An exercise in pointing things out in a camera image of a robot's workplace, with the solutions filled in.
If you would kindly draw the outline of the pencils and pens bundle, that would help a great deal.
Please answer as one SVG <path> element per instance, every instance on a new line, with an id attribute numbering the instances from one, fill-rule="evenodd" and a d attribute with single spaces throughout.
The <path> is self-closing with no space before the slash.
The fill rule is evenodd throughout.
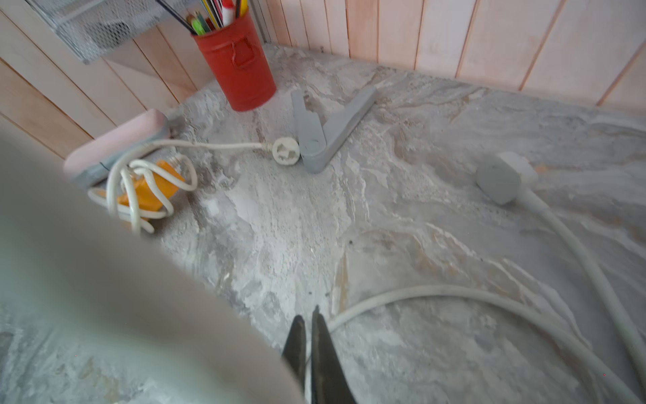
<path id="1" fill-rule="evenodd" d="M 203 36 L 232 25 L 236 20 L 244 16 L 249 9 L 249 3 L 245 0 L 205 0 L 201 3 L 207 17 L 203 17 L 199 12 L 191 15 L 187 14 L 183 17 L 168 2 L 156 0 L 156 3 L 172 15 L 193 36 Z"/>

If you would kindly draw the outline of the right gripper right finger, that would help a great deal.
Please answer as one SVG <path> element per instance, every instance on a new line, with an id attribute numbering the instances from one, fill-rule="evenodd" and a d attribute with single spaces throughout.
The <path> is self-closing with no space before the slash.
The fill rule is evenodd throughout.
<path id="1" fill-rule="evenodd" d="M 312 314 L 311 402 L 356 404 L 319 306 Z"/>

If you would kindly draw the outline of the yellow power strip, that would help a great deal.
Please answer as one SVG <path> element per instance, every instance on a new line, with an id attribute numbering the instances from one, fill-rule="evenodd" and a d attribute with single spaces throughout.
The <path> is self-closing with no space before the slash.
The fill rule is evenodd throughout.
<path id="1" fill-rule="evenodd" d="M 186 181 L 180 173 L 178 160 L 160 160 L 150 163 L 144 160 L 133 161 L 132 171 L 134 191 L 142 216 L 146 219 L 161 218 L 173 214 L 171 198 L 179 190 L 193 190 L 193 180 Z"/>

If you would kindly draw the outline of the grey stapler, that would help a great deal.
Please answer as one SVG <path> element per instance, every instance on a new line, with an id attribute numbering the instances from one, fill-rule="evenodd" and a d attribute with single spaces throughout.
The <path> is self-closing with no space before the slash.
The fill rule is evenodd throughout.
<path id="1" fill-rule="evenodd" d="M 321 173 L 373 106 L 377 89 L 368 85 L 358 92 L 345 108 L 325 124 L 320 116 L 306 107 L 302 90 L 292 92 L 296 136 L 301 159 L 308 173 Z"/>

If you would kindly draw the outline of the red metal pencil cup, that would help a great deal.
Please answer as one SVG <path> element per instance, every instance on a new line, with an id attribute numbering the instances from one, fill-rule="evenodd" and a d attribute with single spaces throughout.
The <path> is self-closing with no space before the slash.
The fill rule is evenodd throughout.
<path id="1" fill-rule="evenodd" d="M 274 96 L 277 86 L 250 13 L 193 39 L 234 111 L 257 109 Z"/>

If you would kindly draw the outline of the white power strip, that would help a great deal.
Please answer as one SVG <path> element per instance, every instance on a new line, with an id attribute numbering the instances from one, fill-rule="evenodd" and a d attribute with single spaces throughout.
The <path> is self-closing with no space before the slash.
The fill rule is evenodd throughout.
<path id="1" fill-rule="evenodd" d="M 301 403 L 228 304 L 49 164 L 1 140 L 1 296 L 206 403 Z"/>

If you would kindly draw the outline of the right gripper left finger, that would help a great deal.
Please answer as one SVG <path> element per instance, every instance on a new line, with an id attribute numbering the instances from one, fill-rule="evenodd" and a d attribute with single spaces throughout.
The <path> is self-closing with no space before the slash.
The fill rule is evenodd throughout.
<path id="1" fill-rule="evenodd" d="M 306 382 L 306 324 L 301 315 L 294 317 L 282 352 L 282 359 L 304 391 Z"/>

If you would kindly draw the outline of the pink case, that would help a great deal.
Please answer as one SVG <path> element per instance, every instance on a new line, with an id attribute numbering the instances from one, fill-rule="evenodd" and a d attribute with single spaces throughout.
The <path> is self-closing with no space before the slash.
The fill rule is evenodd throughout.
<path id="1" fill-rule="evenodd" d="M 170 137 L 168 118 L 149 109 L 112 131 L 80 146 L 63 163 L 63 172 L 79 187 L 89 188 L 109 176 L 115 162 L 133 147 Z"/>

